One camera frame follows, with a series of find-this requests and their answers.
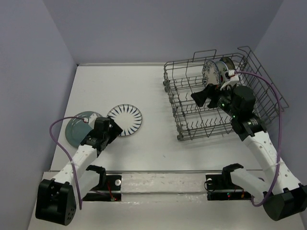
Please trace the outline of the dark striped rim plate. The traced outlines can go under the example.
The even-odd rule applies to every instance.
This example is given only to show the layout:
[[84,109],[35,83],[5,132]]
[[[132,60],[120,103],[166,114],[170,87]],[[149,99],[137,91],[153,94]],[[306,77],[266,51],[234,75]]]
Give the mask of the dark striped rim plate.
[[236,69],[236,67],[235,67],[233,61],[231,60],[231,58],[229,58],[229,57],[222,57],[222,58],[220,58],[220,61],[224,62],[227,65],[228,69],[231,69],[231,70],[235,70]]

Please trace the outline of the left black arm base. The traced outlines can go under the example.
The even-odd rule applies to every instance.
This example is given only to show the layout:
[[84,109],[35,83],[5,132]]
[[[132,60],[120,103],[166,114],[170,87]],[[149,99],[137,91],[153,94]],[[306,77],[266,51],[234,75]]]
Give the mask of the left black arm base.
[[119,174],[107,174],[103,186],[96,186],[83,198],[83,201],[119,202],[121,201],[121,181]]

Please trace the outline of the blue floral pattern plate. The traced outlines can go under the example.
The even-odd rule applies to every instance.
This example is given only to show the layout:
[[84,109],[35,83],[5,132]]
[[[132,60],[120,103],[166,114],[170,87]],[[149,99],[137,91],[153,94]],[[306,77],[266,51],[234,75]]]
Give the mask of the blue floral pattern plate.
[[202,84],[204,88],[210,83],[214,85],[219,85],[221,83],[218,67],[212,60],[207,60],[204,63],[202,68],[202,75]]

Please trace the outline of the white strawberry pattern plate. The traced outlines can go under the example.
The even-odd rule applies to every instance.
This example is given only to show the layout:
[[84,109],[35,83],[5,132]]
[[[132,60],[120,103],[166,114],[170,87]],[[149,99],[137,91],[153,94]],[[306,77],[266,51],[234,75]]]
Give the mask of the white strawberry pattern plate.
[[229,79],[229,76],[228,76],[228,71],[229,71],[228,66],[223,61],[216,61],[215,64],[216,64],[216,66],[217,66],[217,68],[219,70],[220,85],[223,85]]

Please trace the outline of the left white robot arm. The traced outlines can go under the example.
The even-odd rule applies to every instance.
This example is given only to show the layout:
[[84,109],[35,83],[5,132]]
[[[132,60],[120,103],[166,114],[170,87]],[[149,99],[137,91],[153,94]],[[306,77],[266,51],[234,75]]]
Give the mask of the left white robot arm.
[[111,201],[116,201],[107,179],[105,168],[94,165],[101,152],[123,131],[111,117],[92,114],[82,119],[91,130],[79,144],[74,156],[51,179],[38,186],[35,217],[40,220],[67,226],[77,209],[82,209],[83,198],[90,191],[101,193],[106,188]]

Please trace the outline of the white blue striped plate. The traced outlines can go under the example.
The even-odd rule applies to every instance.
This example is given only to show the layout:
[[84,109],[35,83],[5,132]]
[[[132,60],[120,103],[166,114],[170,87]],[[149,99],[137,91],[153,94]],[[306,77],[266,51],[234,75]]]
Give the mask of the white blue striped plate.
[[111,117],[122,129],[121,137],[137,132],[143,121],[140,110],[131,104],[117,105],[107,113],[107,116]]

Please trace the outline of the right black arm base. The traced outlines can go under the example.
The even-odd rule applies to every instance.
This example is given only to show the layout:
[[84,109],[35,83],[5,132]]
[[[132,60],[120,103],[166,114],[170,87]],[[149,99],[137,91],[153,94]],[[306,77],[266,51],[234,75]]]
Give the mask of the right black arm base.
[[224,183],[221,174],[207,174],[204,189],[208,201],[251,200],[251,194],[243,188]]

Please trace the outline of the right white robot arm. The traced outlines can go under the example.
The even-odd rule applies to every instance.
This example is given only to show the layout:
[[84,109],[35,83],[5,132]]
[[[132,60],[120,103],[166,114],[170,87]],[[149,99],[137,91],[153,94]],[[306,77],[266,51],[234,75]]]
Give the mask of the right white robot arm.
[[241,187],[251,194],[252,201],[258,200],[254,205],[262,206],[275,221],[306,210],[307,187],[288,169],[272,144],[266,126],[253,112],[256,97],[251,88],[236,86],[223,90],[219,85],[208,84],[191,97],[198,107],[209,99],[208,108],[220,108],[231,117],[233,130],[252,152],[267,178],[263,181],[235,163],[225,166],[210,185]]

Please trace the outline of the plain teal plate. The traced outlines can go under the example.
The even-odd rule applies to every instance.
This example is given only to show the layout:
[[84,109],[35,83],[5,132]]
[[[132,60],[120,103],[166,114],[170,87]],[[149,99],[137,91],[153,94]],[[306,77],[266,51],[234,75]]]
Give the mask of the plain teal plate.
[[78,148],[81,141],[87,136],[92,128],[80,119],[72,118],[65,128],[65,138],[74,148]]

